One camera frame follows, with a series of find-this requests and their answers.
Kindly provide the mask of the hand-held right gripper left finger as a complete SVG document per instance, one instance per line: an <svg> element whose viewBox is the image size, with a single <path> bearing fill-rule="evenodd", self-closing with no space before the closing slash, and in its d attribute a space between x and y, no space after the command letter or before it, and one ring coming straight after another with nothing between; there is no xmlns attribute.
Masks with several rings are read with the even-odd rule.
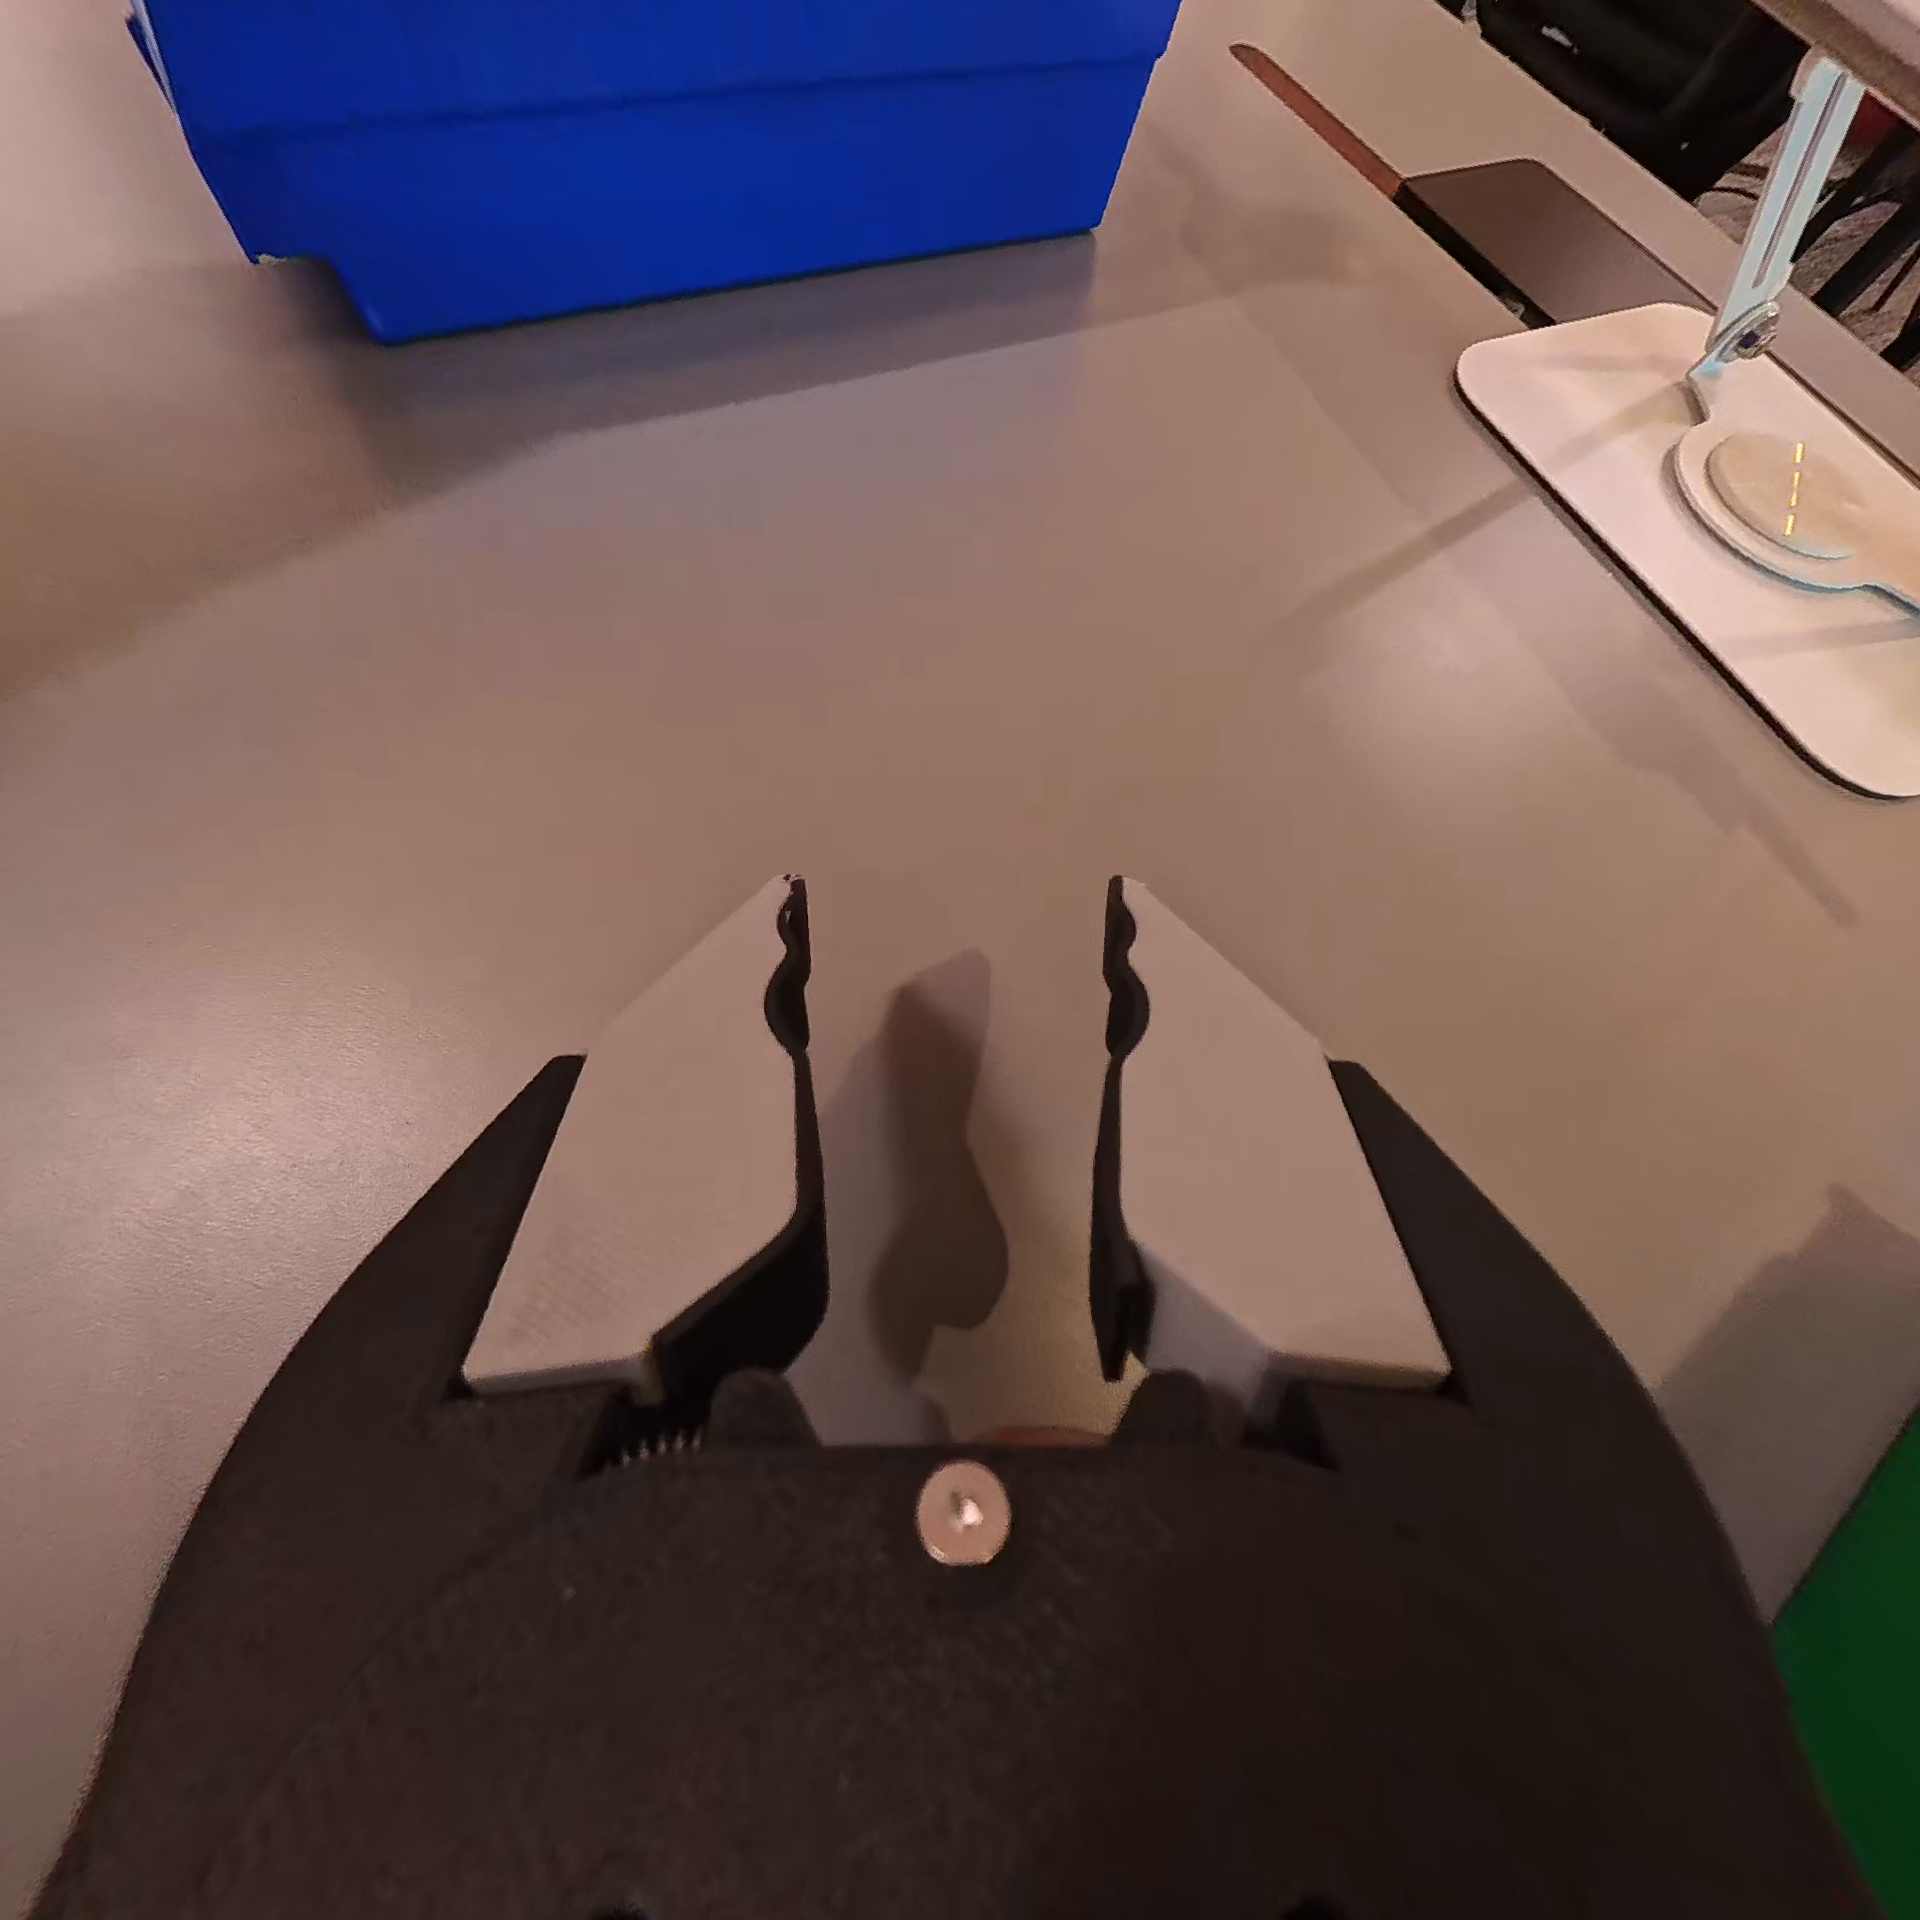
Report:
<svg viewBox="0 0 1920 1920"><path fill-rule="evenodd" d="M710 1405L829 1317L808 885L775 875L593 1040L462 1381Z"/></svg>

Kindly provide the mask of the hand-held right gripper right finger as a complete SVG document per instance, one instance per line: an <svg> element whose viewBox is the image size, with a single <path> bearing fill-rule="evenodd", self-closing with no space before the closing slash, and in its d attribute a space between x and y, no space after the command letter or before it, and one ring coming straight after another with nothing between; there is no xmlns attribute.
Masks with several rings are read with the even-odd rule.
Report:
<svg viewBox="0 0 1920 1920"><path fill-rule="evenodd" d="M1105 1381L1435 1391L1445 1346L1309 1028L1130 875L1106 885L1105 984Z"/></svg>

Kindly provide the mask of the green plastic bin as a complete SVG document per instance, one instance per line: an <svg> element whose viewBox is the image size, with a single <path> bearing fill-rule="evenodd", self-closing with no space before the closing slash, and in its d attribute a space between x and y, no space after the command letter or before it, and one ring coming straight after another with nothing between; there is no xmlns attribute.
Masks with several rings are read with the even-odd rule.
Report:
<svg viewBox="0 0 1920 1920"><path fill-rule="evenodd" d="M1774 1620L1813 1775L1885 1916L1917 1916L1917 1416Z"/></svg>

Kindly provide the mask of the blue plastic bin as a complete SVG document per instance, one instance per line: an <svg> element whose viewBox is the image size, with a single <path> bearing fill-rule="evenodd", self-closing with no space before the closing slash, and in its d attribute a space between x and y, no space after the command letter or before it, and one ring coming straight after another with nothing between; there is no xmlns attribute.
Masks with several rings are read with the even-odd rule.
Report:
<svg viewBox="0 0 1920 1920"><path fill-rule="evenodd" d="M242 249L376 343L1078 236L1180 4L130 4Z"/></svg>

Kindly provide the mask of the instruction sheet on stand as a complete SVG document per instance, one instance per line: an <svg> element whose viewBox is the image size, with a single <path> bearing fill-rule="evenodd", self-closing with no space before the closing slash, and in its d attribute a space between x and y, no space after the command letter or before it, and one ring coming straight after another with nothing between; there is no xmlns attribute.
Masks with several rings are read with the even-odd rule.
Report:
<svg viewBox="0 0 1920 1920"><path fill-rule="evenodd" d="M1769 357L1857 99L1917 120L1917 4L1769 13L1805 60L1718 318L1480 343L1455 387L1803 759L1917 800L1917 479Z"/></svg>

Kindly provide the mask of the black office chair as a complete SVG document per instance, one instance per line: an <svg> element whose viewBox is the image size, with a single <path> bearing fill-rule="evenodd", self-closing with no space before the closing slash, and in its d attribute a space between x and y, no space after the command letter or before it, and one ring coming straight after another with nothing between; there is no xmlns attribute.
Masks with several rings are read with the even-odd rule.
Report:
<svg viewBox="0 0 1920 1920"><path fill-rule="evenodd" d="M1805 60L1756 4L1476 4L1476 29L1682 199L1789 119Z"/></svg>

